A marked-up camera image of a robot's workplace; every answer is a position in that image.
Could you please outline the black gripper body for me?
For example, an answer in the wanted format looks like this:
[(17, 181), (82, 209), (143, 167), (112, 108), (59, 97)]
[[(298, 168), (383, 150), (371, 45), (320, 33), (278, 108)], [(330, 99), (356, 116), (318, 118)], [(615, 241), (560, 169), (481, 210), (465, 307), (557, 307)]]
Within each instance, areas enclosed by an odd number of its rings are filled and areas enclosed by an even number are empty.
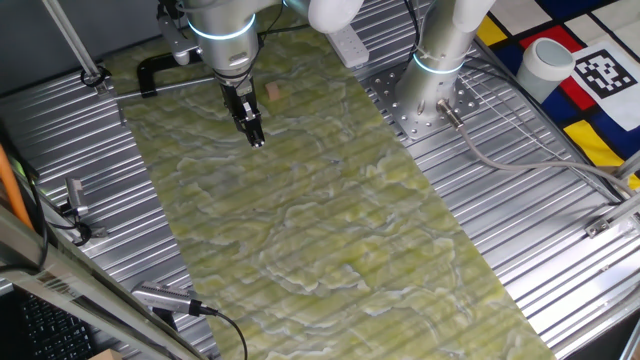
[(257, 97), (254, 92), (254, 81), (251, 77), (239, 84), (221, 83), (223, 99), (233, 120), (235, 117), (248, 119), (251, 115), (260, 115), (257, 107)]

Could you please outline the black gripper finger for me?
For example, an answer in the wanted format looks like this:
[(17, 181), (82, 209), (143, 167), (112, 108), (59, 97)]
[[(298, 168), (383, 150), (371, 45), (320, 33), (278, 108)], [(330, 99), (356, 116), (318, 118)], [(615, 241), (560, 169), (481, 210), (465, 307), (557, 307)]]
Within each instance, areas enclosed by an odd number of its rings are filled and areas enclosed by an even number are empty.
[(234, 122), (238, 131), (242, 132), (246, 136), (249, 144), (251, 146), (255, 146), (256, 135), (254, 134), (254, 120), (253, 119), (247, 120), (247, 119), (242, 119), (240, 117), (235, 117)]
[(260, 148), (265, 144), (260, 115), (251, 115), (246, 120), (246, 135), (253, 148)]

